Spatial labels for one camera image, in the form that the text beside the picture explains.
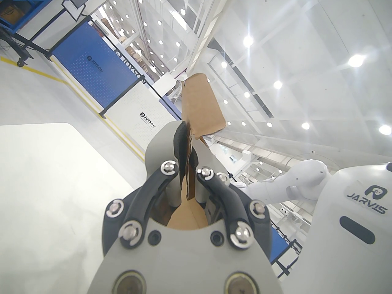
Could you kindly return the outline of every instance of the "white pegboard panel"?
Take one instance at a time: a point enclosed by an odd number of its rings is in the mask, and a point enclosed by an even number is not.
[[[173,116],[142,82],[137,83],[105,114],[145,151],[152,138]]]

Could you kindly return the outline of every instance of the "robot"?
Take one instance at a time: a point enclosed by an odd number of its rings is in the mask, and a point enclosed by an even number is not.
[[[189,157],[187,145],[185,123],[168,123],[147,148],[144,185],[106,207],[104,260],[88,294],[391,293],[392,164],[331,176],[324,163],[308,160],[274,180],[233,185],[200,140]],[[186,175],[208,227],[166,227]],[[296,266],[280,282],[268,260],[266,204],[286,200],[317,205]]]

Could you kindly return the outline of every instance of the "cardboard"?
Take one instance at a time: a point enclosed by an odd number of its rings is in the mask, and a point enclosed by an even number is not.
[[[24,13],[22,10],[13,4],[10,4],[8,7],[6,7],[6,9],[0,14],[0,18],[8,21],[12,25],[16,24],[23,16]]]
[[[182,82],[182,120],[186,122],[188,128],[185,180],[187,199],[190,200],[194,198],[196,176],[196,172],[190,171],[189,168],[192,136],[200,139],[226,127],[226,120],[205,74],[194,74]]]
[[[192,139],[216,133],[226,127],[226,120],[205,74],[194,74],[182,82],[182,119],[187,124],[187,161],[182,181],[181,205],[172,214],[169,228],[195,230],[208,226],[203,208],[196,202],[196,172],[189,165]]]

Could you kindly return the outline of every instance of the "blue partition wall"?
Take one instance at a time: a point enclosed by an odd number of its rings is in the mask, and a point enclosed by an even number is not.
[[[272,262],[282,251],[287,248],[287,242],[280,236],[280,234],[272,228],[272,250],[270,262]]]
[[[137,80],[87,22],[53,54],[103,108]]]

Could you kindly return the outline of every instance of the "white table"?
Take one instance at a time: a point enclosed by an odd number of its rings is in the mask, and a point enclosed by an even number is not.
[[[105,207],[132,190],[67,123],[0,126],[0,292],[85,294]]]

